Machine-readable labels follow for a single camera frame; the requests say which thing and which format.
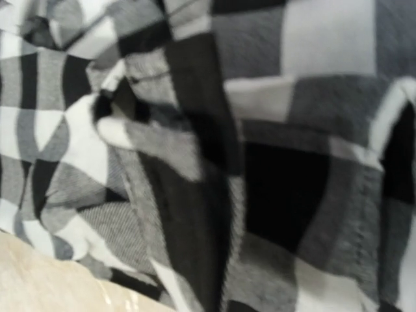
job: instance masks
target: checkered cloth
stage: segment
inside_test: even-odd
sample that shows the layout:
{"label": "checkered cloth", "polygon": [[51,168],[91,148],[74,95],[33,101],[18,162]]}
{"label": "checkered cloth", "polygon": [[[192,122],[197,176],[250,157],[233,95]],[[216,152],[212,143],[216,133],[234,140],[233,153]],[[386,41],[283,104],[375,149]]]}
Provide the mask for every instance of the checkered cloth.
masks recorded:
{"label": "checkered cloth", "polygon": [[179,312],[416,311],[416,3],[9,3],[0,229]]}

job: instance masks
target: plaid fabric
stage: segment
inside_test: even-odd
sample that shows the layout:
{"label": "plaid fabric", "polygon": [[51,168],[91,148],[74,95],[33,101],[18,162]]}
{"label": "plaid fabric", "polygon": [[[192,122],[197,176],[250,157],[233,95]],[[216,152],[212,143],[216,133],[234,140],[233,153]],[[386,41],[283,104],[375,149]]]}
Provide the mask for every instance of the plaid fabric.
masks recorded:
{"label": "plaid fabric", "polygon": [[180,312],[416,310],[411,1],[9,2],[0,229]]}

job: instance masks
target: plaid blanket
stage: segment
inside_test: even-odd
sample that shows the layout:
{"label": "plaid blanket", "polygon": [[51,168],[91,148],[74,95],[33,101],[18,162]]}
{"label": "plaid blanket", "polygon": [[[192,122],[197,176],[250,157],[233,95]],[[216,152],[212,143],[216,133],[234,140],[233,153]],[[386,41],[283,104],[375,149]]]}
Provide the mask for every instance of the plaid blanket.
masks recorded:
{"label": "plaid blanket", "polygon": [[6,7],[0,229],[179,312],[416,310],[415,3]]}

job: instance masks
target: textile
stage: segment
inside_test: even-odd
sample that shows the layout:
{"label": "textile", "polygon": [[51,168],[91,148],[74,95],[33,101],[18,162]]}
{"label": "textile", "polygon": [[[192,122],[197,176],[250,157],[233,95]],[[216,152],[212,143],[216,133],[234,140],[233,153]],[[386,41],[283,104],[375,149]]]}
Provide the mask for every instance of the textile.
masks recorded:
{"label": "textile", "polygon": [[413,312],[416,4],[18,1],[0,228],[180,312]]}

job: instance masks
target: gray square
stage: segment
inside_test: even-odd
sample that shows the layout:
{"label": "gray square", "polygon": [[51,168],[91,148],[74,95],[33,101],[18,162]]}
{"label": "gray square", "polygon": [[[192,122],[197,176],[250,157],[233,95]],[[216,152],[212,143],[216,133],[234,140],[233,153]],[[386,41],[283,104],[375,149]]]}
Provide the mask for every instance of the gray square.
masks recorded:
{"label": "gray square", "polygon": [[358,76],[301,79],[295,86],[288,124],[367,146],[369,125],[388,85],[388,79]]}
{"label": "gray square", "polygon": [[240,263],[231,277],[230,300],[246,304],[254,311],[296,311],[294,259],[283,248],[247,233]]}
{"label": "gray square", "polygon": [[21,161],[4,155],[1,160],[1,197],[19,206],[25,186],[25,172]]}
{"label": "gray square", "polygon": [[381,180],[378,170],[332,157],[326,193],[297,252],[320,270],[357,280],[373,300],[378,287]]}
{"label": "gray square", "polygon": [[416,1],[377,0],[377,72],[416,75]]}
{"label": "gray square", "polygon": [[381,204],[380,296],[395,303],[399,295],[402,260],[409,244],[414,205],[391,198]]}
{"label": "gray square", "polygon": [[36,109],[63,111],[63,69],[66,54],[43,49],[38,53],[38,77]]}
{"label": "gray square", "polygon": [[83,30],[83,12],[80,1],[48,1],[46,5],[47,18],[50,20],[49,28],[57,44],[62,47]]}
{"label": "gray square", "polygon": [[19,110],[16,120],[16,136],[19,146],[20,159],[33,163],[38,155],[34,133],[34,117],[38,113],[32,109]]}
{"label": "gray square", "polygon": [[8,58],[0,62],[1,92],[0,103],[4,107],[20,107],[21,65],[20,58]]}
{"label": "gray square", "polygon": [[247,142],[279,146],[281,148],[307,151],[321,155],[330,154],[328,136],[317,131],[291,127],[284,123],[259,120],[243,121],[242,131]]}
{"label": "gray square", "polygon": [[213,17],[213,31],[226,79],[280,74],[284,6]]}

